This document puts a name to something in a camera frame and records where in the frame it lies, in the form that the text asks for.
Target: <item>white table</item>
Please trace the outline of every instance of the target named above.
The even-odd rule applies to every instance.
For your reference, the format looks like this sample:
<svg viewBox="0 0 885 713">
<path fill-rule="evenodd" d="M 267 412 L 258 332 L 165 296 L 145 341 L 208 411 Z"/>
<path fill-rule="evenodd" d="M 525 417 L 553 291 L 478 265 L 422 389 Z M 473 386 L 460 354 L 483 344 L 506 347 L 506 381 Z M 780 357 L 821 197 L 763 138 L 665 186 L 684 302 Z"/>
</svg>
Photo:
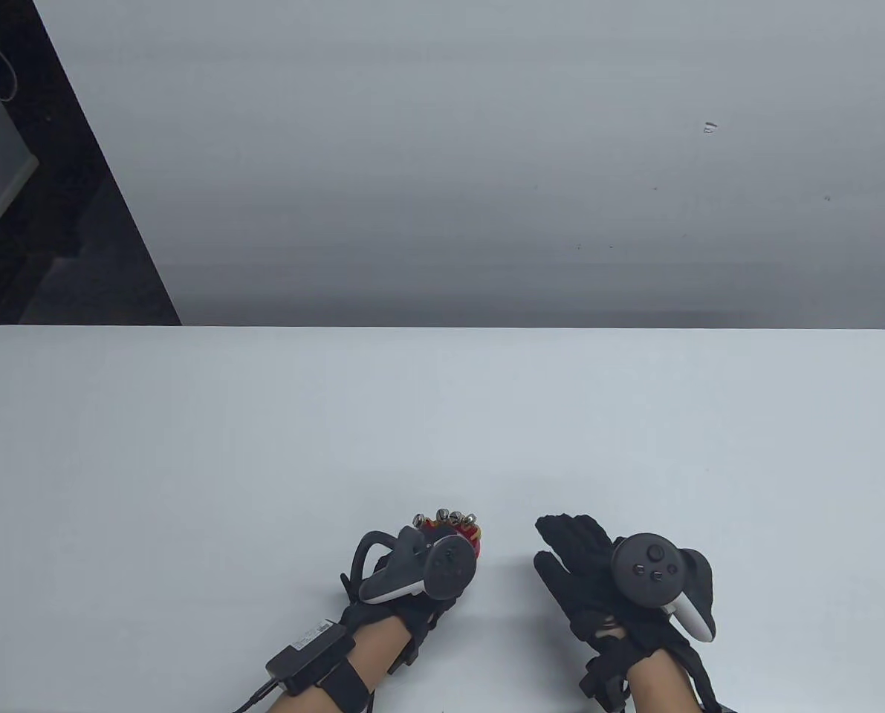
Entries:
<svg viewBox="0 0 885 713">
<path fill-rule="evenodd" d="M 5 327 L 0 711 L 234 709 L 439 506 L 479 576 L 380 713 L 599 710 L 564 510 L 710 557 L 724 702 L 885 710 L 885 332 Z"/>
</svg>

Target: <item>velcro strap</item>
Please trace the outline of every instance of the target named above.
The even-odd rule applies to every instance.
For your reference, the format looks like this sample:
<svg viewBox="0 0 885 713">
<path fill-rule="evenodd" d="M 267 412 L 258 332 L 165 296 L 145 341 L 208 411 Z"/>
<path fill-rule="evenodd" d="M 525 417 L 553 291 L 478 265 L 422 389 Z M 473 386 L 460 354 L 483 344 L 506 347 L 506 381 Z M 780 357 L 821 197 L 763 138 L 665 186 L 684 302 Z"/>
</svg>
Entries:
<svg viewBox="0 0 885 713">
<path fill-rule="evenodd" d="M 333 699 L 343 713 L 360 713 L 370 700 L 370 689 L 347 659 L 338 663 L 317 686 Z"/>
<path fill-rule="evenodd" d="M 608 713 L 620 713 L 626 707 L 630 688 L 623 676 L 603 680 L 597 669 L 600 657 L 588 662 L 588 675 L 581 679 L 581 692 L 588 698 L 597 700 Z"/>
<path fill-rule="evenodd" d="M 630 639 L 618 639 L 615 636 L 603 639 L 603 647 L 599 653 L 600 656 L 591 659 L 591 662 L 588 663 L 588 675 L 581 682 L 581 690 L 585 689 L 585 682 L 588 679 L 598 685 L 601 683 L 605 685 L 608 680 L 614 678 L 623 680 L 626 678 L 626 672 L 630 666 L 649 656 L 637 648 L 637 645 Z M 588 693 L 585 690 L 585 695 L 592 697 L 594 693 Z"/>
</svg>

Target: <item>finger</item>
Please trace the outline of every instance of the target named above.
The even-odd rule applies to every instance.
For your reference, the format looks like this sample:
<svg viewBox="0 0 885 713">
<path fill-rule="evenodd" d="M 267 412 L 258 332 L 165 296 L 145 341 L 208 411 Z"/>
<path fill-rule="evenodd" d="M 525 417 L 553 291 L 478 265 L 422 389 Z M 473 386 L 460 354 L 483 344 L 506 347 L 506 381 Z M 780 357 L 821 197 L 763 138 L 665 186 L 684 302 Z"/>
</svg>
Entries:
<svg viewBox="0 0 885 713">
<path fill-rule="evenodd" d="M 574 575 L 565 570 L 563 564 L 558 561 L 554 554 L 541 551 L 534 556 L 534 569 L 545 583 L 545 587 L 551 592 L 554 601 L 558 603 L 564 614 L 571 618 L 574 613 L 576 594 Z"/>
<path fill-rule="evenodd" d="M 554 550 L 564 566 L 574 574 L 582 574 L 584 544 L 574 532 L 574 519 L 570 515 L 545 515 L 534 523 L 541 539 Z"/>
<path fill-rule="evenodd" d="M 593 553 L 606 553 L 613 547 L 611 538 L 605 532 L 604 527 L 590 515 L 579 515 L 574 519 L 574 529 L 578 533 L 578 539 L 584 543 L 587 550 Z"/>
</svg>

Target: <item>black glove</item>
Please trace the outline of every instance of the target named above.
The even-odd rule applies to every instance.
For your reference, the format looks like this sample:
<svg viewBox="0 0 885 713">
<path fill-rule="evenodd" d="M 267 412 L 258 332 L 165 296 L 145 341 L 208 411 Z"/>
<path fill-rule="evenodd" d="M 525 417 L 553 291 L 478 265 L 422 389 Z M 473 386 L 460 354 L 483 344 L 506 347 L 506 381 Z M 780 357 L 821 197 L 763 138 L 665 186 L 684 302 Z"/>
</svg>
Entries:
<svg viewBox="0 0 885 713">
<path fill-rule="evenodd" d="M 432 523 L 432 521 L 418 529 L 419 532 L 425 535 L 427 543 L 433 543 L 446 535 L 457 534 L 453 527 Z M 388 560 L 388 554 L 380 557 L 373 571 L 382 570 Z M 343 609 L 340 624 L 347 627 L 351 633 L 356 632 L 358 628 L 365 627 L 365 625 L 380 622 L 391 616 L 397 616 L 405 624 L 409 635 L 412 636 L 409 644 L 406 645 L 397 661 L 392 665 L 390 673 L 397 670 L 402 663 L 411 665 L 415 661 L 419 653 L 419 646 L 422 645 L 429 632 L 438 624 L 439 617 L 451 609 L 457 599 L 455 597 L 439 601 L 430 599 L 423 592 L 415 596 L 406 594 L 383 604 L 364 604 L 360 601 L 360 592 L 354 590 L 354 585 L 351 584 L 349 577 L 341 574 L 340 581 L 343 582 L 343 588 L 346 590 L 347 597 L 350 598 L 349 607 Z"/>
<path fill-rule="evenodd" d="M 629 696 L 623 684 L 626 672 L 663 648 L 693 677 L 704 708 L 720 710 L 700 656 L 670 624 L 669 616 L 659 608 L 639 607 L 616 587 L 611 573 L 616 543 L 592 517 L 547 515 L 534 526 L 557 553 L 535 554 L 535 570 L 568 617 L 574 635 L 601 654 L 591 659 L 588 675 L 581 680 L 585 695 L 605 710 L 623 710 Z M 625 629 L 625 639 L 609 635 L 617 627 Z"/>
</svg>

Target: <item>black strap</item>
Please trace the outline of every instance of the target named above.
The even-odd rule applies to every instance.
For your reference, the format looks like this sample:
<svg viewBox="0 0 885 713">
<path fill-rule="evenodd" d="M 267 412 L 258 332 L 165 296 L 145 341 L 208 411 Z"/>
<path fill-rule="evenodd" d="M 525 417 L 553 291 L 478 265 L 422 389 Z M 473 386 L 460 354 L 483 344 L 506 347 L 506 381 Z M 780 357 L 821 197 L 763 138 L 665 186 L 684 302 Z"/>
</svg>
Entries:
<svg viewBox="0 0 885 713">
<path fill-rule="evenodd" d="M 347 659 L 339 662 L 317 686 L 333 699 L 343 713 L 360 713 L 370 700 L 370 689 Z"/>
<path fill-rule="evenodd" d="M 357 631 L 367 625 L 381 622 L 391 616 L 397 616 L 391 608 L 388 608 L 385 605 L 361 603 L 360 594 L 357 591 L 356 585 L 351 583 L 350 578 L 345 574 L 340 574 L 340 581 L 343 582 L 343 588 L 346 590 L 346 595 L 350 598 L 349 607 L 343 609 L 343 615 L 340 617 L 340 624 L 344 625 L 347 631 L 351 634 L 357 633 Z M 435 628 L 436 621 L 438 621 L 438 616 L 433 618 L 432 622 L 426 624 L 425 629 L 422 631 L 413 631 L 409 628 L 409 624 L 406 624 L 405 620 L 403 621 L 411 638 L 409 638 L 406 647 L 402 649 L 401 654 L 399 654 L 397 659 L 392 662 L 388 673 L 392 674 L 397 672 L 399 666 L 402 666 L 404 663 L 405 665 L 412 665 L 412 662 L 414 662 L 419 656 L 419 645 L 422 643 L 422 639 L 426 638 L 426 634 L 430 629 Z"/>
<path fill-rule="evenodd" d="M 683 666 L 690 678 L 693 679 L 693 687 L 700 694 L 703 710 L 706 713 L 721 713 L 723 706 L 720 706 L 716 694 L 713 693 L 713 684 L 710 682 L 707 669 L 703 666 L 700 654 L 690 645 L 690 642 L 686 642 L 686 645 L 668 645 L 667 653 L 670 653 L 674 661 Z"/>
<path fill-rule="evenodd" d="M 630 695 L 625 686 L 626 672 L 649 654 L 630 639 L 607 637 L 603 644 L 601 655 L 588 662 L 588 674 L 581 680 L 581 690 L 588 698 L 597 700 L 608 713 L 619 713 Z M 693 679 L 693 687 L 703 702 L 703 710 L 706 713 L 721 713 L 724 707 L 717 702 L 710 675 L 690 642 L 683 639 L 682 642 L 671 642 L 664 648 Z"/>
</svg>

